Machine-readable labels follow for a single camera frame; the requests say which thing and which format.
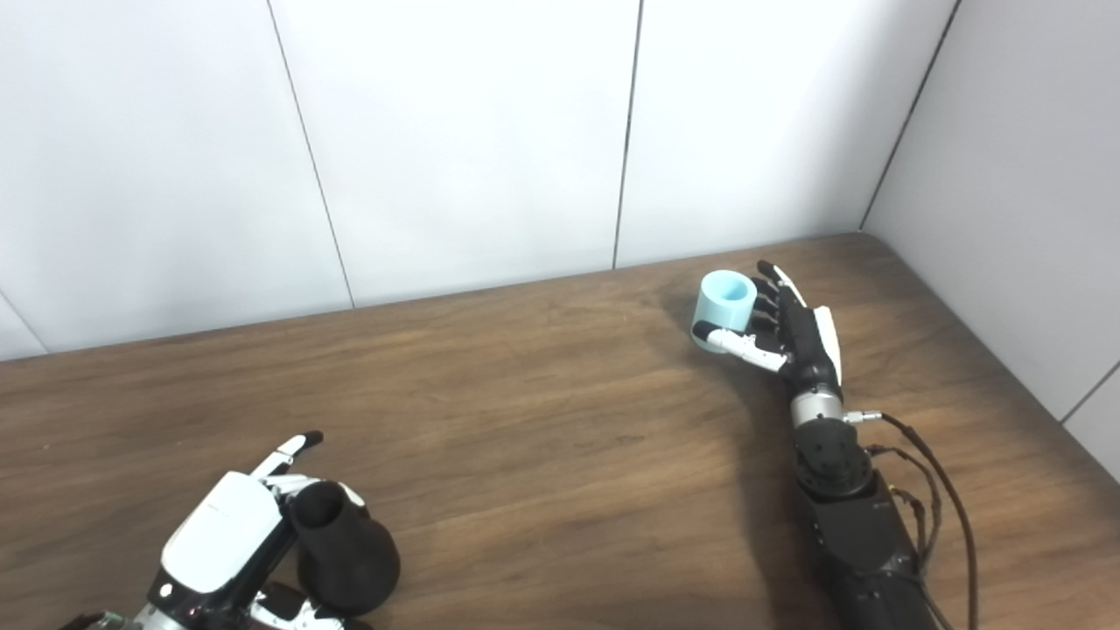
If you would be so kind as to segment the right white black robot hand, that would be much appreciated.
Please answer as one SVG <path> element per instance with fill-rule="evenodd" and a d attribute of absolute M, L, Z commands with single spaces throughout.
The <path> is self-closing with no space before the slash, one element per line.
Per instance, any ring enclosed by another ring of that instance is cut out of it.
<path fill-rule="evenodd" d="M 780 376 L 795 395 L 843 397 L 843 363 L 830 308 L 809 306 L 780 266 L 759 262 L 757 271 L 704 275 L 691 327 L 697 345 Z"/>

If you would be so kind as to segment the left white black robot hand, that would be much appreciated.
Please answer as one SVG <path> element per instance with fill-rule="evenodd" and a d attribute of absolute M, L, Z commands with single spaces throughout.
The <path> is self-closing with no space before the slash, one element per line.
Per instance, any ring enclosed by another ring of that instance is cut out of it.
<path fill-rule="evenodd" d="M 363 629 L 311 595 L 269 582 L 297 541 L 288 512 L 315 478 L 296 458 L 324 439 L 306 430 L 251 472 L 220 478 L 164 544 L 159 569 L 136 615 L 140 629 Z"/>

